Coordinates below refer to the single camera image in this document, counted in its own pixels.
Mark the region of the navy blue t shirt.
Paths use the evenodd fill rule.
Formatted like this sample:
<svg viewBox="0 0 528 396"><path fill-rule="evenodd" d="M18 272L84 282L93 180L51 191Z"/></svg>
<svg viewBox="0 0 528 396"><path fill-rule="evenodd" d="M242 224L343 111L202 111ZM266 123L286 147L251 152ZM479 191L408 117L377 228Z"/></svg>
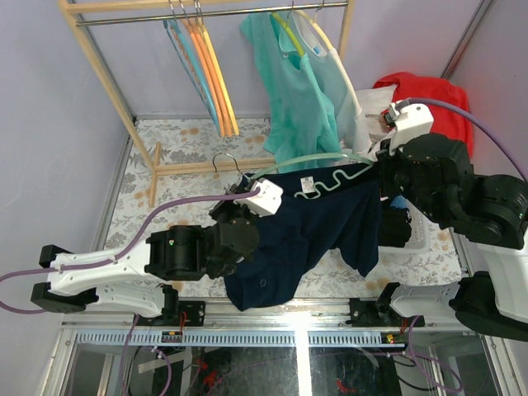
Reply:
<svg viewBox="0 0 528 396"><path fill-rule="evenodd" d="M330 249L362 276L379 260L382 209L377 171L365 164L270 174L283 190L276 214L257 222L260 241L252 260L224 278L239 310L283 304L302 276Z"/></svg>

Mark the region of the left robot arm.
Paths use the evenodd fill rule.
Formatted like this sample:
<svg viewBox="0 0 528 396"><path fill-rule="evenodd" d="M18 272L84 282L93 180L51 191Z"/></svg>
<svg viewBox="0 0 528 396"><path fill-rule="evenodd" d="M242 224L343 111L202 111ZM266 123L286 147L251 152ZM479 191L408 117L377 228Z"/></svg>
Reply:
<svg viewBox="0 0 528 396"><path fill-rule="evenodd" d="M172 325L181 306L171 283L229 276L251 259L260 240L257 221L281 205L273 187L268 180L237 186L214 197L211 226L176 225L148 237L137 233L122 249L73 253L44 246L40 265L47 278L34 284L31 302L59 314L103 305Z"/></svg>

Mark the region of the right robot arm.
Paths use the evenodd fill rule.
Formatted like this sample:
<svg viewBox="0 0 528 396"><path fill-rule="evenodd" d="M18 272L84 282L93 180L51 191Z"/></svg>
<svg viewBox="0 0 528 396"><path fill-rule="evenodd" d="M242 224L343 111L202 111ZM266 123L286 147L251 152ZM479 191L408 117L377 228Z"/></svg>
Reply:
<svg viewBox="0 0 528 396"><path fill-rule="evenodd" d="M401 195L441 229L476 244L487 264L441 286L387 286L376 305L385 325L404 317L454 318L466 328L519 342L527 339L527 183L474 173L466 145L424 134L376 154L383 195Z"/></svg>

